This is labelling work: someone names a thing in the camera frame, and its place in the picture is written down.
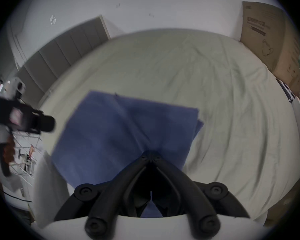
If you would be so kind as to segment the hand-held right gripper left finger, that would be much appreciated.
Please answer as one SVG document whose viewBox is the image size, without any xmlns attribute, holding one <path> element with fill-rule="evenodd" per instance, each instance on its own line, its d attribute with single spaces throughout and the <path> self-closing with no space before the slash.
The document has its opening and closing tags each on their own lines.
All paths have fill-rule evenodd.
<svg viewBox="0 0 300 240">
<path fill-rule="evenodd" d="M 54 222 L 87 215 L 84 224 L 85 233 L 91 239 L 109 239 L 113 234 L 114 222 L 125 192 L 149 163 L 149 156 L 144 153 L 121 170 L 111 181 L 77 186 L 57 212 Z"/>
</svg>

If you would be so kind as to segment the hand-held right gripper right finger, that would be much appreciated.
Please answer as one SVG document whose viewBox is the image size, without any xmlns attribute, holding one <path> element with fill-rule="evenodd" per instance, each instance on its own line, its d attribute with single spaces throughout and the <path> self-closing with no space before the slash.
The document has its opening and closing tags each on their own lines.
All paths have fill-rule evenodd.
<svg viewBox="0 0 300 240">
<path fill-rule="evenodd" d="M 218 214 L 250 218 L 243 205 L 223 183 L 205 184 L 192 181 L 157 152 L 151 154 L 151 163 L 177 194 L 178 209 L 188 216 L 191 233 L 195 239 L 211 239 L 216 236 L 221 229 Z"/>
</svg>

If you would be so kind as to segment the person's left hand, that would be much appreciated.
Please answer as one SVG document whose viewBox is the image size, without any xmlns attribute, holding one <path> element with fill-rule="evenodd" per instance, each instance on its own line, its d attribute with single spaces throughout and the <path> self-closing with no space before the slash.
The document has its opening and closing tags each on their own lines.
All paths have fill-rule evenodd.
<svg viewBox="0 0 300 240">
<path fill-rule="evenodd" d="M 14 137 L 11 133 L 9 133 L 7 143 L 4 144 L 3 161 L 6 164 L 9 164 L 10 162 L 14 161 L 14 155 L 15 155 Z"/>
</svg>

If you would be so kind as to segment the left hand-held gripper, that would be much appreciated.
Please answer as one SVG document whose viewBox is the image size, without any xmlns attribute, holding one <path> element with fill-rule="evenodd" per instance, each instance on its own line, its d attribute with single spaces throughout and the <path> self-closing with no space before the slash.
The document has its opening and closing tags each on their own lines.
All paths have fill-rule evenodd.
<svg viewBox="0 0 300 240">
<path fill-rule="evenodd" d="M 21 184 L 17 175 L 11 173 L 9 164 L 4 162 L 4 144 L 9 133 L 20 131 L 32 134 L 50 133 L 56 126 L 56 120 L 20 102 L 26 87 L 20 78 L 14 77 L 4 83 L 0 91 L 0 181 L 2 184 Z"/>
</svg>

